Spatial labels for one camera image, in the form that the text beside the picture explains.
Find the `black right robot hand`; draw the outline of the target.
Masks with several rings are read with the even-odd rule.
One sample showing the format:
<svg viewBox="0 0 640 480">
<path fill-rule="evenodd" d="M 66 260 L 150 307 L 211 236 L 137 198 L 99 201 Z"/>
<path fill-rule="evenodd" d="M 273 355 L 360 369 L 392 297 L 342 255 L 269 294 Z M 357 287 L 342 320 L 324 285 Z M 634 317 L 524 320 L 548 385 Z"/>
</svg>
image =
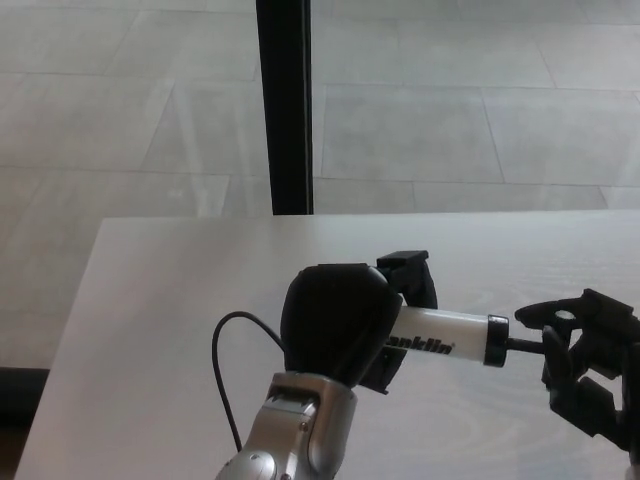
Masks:
<svg viewBox="0 0 640 480">
<path fill-rule="evenodd" d="M 583 433 L 600 435 L 639 464 L 639 319 L 633 308 L 591 289 L 577 298 L 522 307 L 515 319 L 542 332 L 511 350 L 542 354 L 549 406 Z"/>
</svg>

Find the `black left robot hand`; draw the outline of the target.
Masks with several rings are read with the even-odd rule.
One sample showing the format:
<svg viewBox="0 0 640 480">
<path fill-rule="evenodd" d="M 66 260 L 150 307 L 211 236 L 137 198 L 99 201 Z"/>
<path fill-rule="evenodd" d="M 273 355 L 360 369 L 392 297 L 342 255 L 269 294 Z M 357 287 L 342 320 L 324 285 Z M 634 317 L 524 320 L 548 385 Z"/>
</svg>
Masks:
<svg viewBox="0 0 640 480">
<path fill-rule="evenodd" d="M 300 271 L 281 315 L 285 369 L 386 394 L 405 357 L 387 345 L 401 306 L 438 307 L 428 258 L 425 250 L 397 251 L 374 266 L 320 264 Z"/>
</svg>

